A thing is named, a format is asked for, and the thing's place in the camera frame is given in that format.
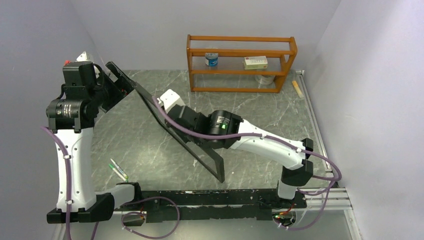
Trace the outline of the black wooden picture frame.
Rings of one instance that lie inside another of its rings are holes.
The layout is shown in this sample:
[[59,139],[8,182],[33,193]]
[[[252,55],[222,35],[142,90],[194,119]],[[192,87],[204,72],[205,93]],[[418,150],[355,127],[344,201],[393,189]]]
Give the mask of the black wooden picture frame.
[[[133,85],[134,90],[137,91],[138,95],[150,113],[153,115],[156,122],[166,132],[168,132],[168,134],[170,134],[192,157],[194,157],[195,160],[202,164],[219,182],[223,183],[225,181],[224,159],[213,148],[207,146],[207,142],[204,139],[187,135],[168,123],[163,115],[159,112],[158,108],[154,105],[153,96],[139,83],[133,80],[131,80],[130,83]],[[201,159],[198,153],[205,154],[208,159],[213,160],[215,168],[207,165],[207,163]]]

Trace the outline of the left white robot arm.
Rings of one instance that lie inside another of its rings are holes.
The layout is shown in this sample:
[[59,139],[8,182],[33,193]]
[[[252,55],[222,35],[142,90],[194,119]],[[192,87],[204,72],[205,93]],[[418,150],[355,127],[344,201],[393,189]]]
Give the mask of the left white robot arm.
[[142,191],[136,182],[124,181],[104,192],[96,192],[93,185],[95,120],[100,111],[108,112],[134,89],[115,63],[105,66],[116,80],[91,61],[65,64],[61,94],[46,108],[45,130],[56,145],[59,175],[58,200],[46,215],[49,224],[103,222],[121,206],[130,210],[142,206]]

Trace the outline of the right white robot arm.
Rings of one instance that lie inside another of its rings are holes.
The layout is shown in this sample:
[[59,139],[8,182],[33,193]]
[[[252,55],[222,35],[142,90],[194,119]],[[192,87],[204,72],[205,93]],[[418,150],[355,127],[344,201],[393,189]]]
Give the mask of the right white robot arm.
[[168,112],[163,109],[160,112],[185,142],[194,142],[209,149],[247,151],[282,165],[274,195],[276,204],[282,208],[294,201],[297,189],[314,174],[313,163],[309,161],[314,149],[310,138],[286,139],[226,110],[204,115],[190,107],[175,105]]

